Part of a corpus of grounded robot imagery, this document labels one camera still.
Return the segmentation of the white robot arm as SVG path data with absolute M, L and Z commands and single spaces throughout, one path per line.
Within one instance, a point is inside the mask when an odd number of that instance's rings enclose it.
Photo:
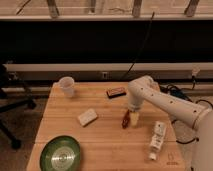
M 144 100 L 176 117 L 196 131 L 192 171 L 213 171 L 213 109 L 195 104 L 153 88 L 151 76 L 128 83 L 128 109 L 138 111 Z

